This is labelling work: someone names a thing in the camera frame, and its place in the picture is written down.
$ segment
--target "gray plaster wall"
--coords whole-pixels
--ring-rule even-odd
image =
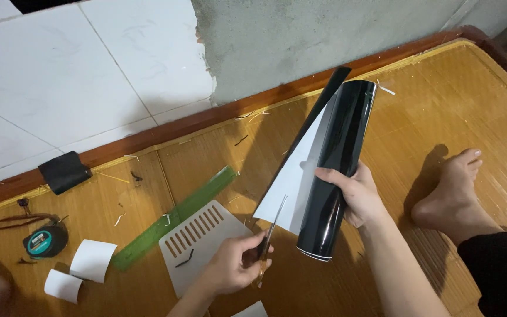
[[[507,26],[507,0],[192,2],[218,105],[438,32],[465,2],[457,24]]]

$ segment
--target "black vinyl roll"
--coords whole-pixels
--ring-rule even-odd
[[[347,176],[355,174],[375,92],[376,84],[370,81],[348,81],[340,86],[337,97],[328,104],[333,109],[318,167],[335,169]],[[346,206],[340,188],[315,176],[297,247],[309,256],[328,261]]]

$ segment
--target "wooden baseboard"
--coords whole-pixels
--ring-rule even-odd
[[[349,78],[353,78],[458,38],[466,38],[475,42],[507,71],[507,54],[497,47],[486,34],[470,25],[435,33],[420,40],[351,61],[345,66],[352,69]],[[333,69],[324,70],[259,94],[128,136],[81,153],[81,161],[93,168],[123,155],[129,155],[152,145],[179,138],[267,105],[321,89],[327,83],[332,72]],[[0,182],[0,201],[21,195],[44,184],[45,181],[38,169],[7,178]]]

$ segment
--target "bare foot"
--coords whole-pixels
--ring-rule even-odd
[[[479,149],[466,149],[445,162],[435,190],[412,208],[412,219],[419,227],[441,231],[455,245],[476,235],[503,231],[474,192],[480,155]]]

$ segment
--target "green ruler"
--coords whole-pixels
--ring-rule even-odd
[[[235,177],[236,172],[231,167],[226,166],[223,168],[206,184],[182,201],[181,204],[173,207],[168,213],[170,215],[169,225],[167,225],[167,217],[158,219],[124,249],[115,254],[111,259],[112,264],[117,269],[126,271],[134,261],[157,245],[159,239],[213,200],[219,192],[232,183]]]

